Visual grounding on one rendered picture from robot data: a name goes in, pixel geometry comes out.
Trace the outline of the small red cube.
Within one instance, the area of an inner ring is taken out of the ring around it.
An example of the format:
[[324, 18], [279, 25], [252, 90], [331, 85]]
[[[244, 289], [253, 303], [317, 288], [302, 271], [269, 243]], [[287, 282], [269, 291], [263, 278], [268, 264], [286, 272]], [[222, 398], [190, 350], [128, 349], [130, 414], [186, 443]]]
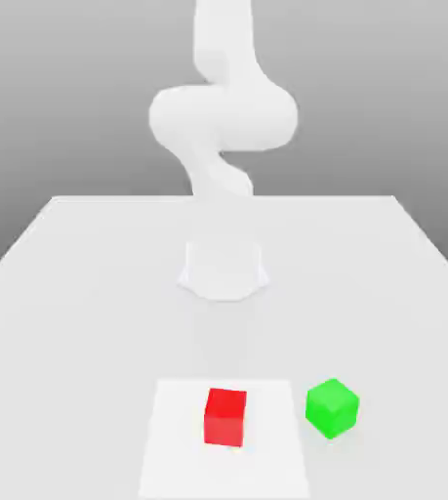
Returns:
[[241, 447], [244, 440], [246, 402], [245, 391], [211, 388], [204, 411], [204, 442]]

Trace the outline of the small green cube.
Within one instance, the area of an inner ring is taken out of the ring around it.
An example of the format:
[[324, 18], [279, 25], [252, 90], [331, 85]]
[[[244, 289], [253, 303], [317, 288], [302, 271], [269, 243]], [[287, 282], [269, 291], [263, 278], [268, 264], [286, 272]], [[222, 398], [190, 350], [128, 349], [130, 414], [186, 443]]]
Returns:
[[324, 437], [333, 439], [355, 425], [359, 403], [356, 393], [332, 378], [307, 391], [305, 418]]

